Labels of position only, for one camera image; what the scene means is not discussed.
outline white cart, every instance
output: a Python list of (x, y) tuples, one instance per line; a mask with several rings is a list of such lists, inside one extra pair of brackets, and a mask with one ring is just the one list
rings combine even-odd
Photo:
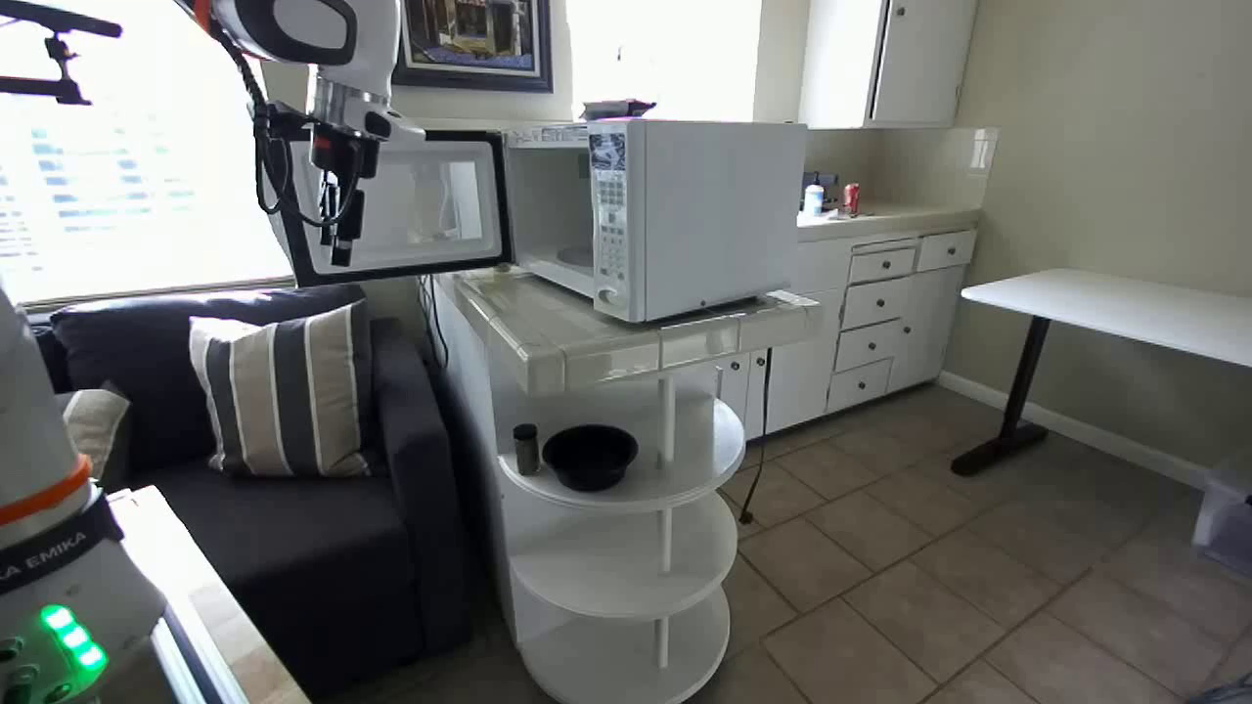
[[(717, 360), (805, 339), (821, 308), (774, 293), (662, 324), (627, 324), (530, 274), (441, 277), (446, 382), (478, 456), (496, 582), (536, 683), (565, 704), (675, 703), (721, 663), (735, 517), (716, 490), (744, 458)], [(572, 491), (517, 472), (512, 428), (542, 442), (601, 422), (640, 452), (616, 486)]]

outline microwave control panel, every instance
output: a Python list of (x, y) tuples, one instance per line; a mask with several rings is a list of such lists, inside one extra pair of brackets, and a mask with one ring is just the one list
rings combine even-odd
[(587, 140), (596, 213), (597, 296), (621, 304), (630, 282), (626, 204), (626, 133), (595, 132)]

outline green light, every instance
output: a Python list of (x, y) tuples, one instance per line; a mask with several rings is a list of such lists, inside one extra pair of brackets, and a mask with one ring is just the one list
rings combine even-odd
[(95, 670), (104, 666), (104, 650), (93, 645), (85, 653), (79, 655), (79, 664), (89, 670)]
[(83, 626), (75, 626), (74, 630), (61, 636), (61, 643), (64, 643), (70, 650), (76, 650), (79, 646), (85, 645), (88, 640), (90, 640), (90, 638), (88, 638)]
[(65, 606), (44, 606), (40, 615), (48, 628), (55, 631), (63, 631), (74, 625), (74, 614)]

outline white bottle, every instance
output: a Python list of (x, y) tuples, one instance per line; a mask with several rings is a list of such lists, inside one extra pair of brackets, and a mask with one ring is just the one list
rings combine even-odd
[(804, 188), (804, 214), (814, 218), (821, 217), (821, 202), (826, 198), (826, 189), (821, 184), (810, 183)]

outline plastic bin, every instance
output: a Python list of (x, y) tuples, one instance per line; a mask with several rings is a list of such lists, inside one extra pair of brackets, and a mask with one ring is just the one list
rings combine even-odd
[(1222, 462), (1208, 477), (1192, 545), (1218, 562), (1252, 575), (1252, 450)]

